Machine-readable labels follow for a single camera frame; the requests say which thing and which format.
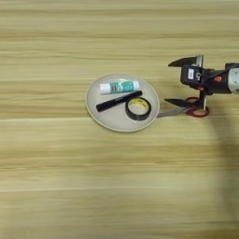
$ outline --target scissor handle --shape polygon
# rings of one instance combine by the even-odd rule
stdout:
[[[189,97],[188,99],[186,99],[186,101],[191,102],[191,103],[194,103],[198,100],[199,100],[198,97]],[[205,110],[203,110],[203,113],[202,113],[202,109],[197,108],[197,107],[190,108],[186,111],[187,115],[192,116],[194,118],[204,118],[204,117],[208,116],[209,113],[210,113],[210,110],[207,106],[205,107]]]

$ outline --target white plate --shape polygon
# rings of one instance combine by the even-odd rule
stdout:
[[[100,94],[100,84],[120,81],[123,79],[139,81],[140,90],[143,92],[141,97],[146,98],[152,106],[151,113],[146,120],[135,121],[130,119],[125,113],[125,103],[116,105],[103,112],[98,112],[96,110],[96,105],[102,102],[129,94],[129,92],[108,95]],[[107,129],[117,132],[135,132],[148,127],[157,118],[160,111],[160,101],[158,94],[153,87],[142,78],[124,74],[113,74],[101,77],[91,84],[86,95],[86,107],[92,118]]]

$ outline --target scissor blade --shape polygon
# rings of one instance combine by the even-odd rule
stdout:
[[[158,115],[158,118],[163,118],[163,117],[170,117],[170,116],[175,116],[175,115],[179,115],[182,113],[185,113],[187,110],[189,110],[188,108],[177,108],[177,109],[172,109],[166,112],[162,112]]]
[[[166,102],[171,103],[173,105],[179,106],[179,107],[185,107],[185,108],[191,108],[193,107],[193,103],[180,100],[180,99],[165,99]]]
[[[187,58],[181,58],[179,60],[176,60],[170,63],[168,66],[182,67],[185,64],[196,64],[196,63],[197,63],[197,57],[187,57]]]

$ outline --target black electrical tape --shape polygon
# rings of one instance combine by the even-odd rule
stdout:
[[[142,105],[144,108],[147,108],[148,110],[145,114],[138,115],[130,110],[129,108],[130,104],[139,104],[139,105]],[[137,120],[137,121],[146,120],[148,116],[150,115],[151,109],[152,107],[150,102],[143,97],[136,97],[136,98],[129,99],[125,104],[125,111],[127,116],[131,118],[132,120]]]

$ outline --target scissors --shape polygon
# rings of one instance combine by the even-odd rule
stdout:
[[[189,97],[185,101],[175,100],[175,99],[166,100],[166,101],[174,105],[177,105],[180,108],[162,112],[158,115],[158,118],[170,117],[170,116],[179,115],[183,113],[194,118],[204,118],[208,116],[210,113],[210,110],[207,106],[205,106],[204,109],[202,109],[200,105],[198,105],[198,103],[200,102],[200,98],[198,97]]]

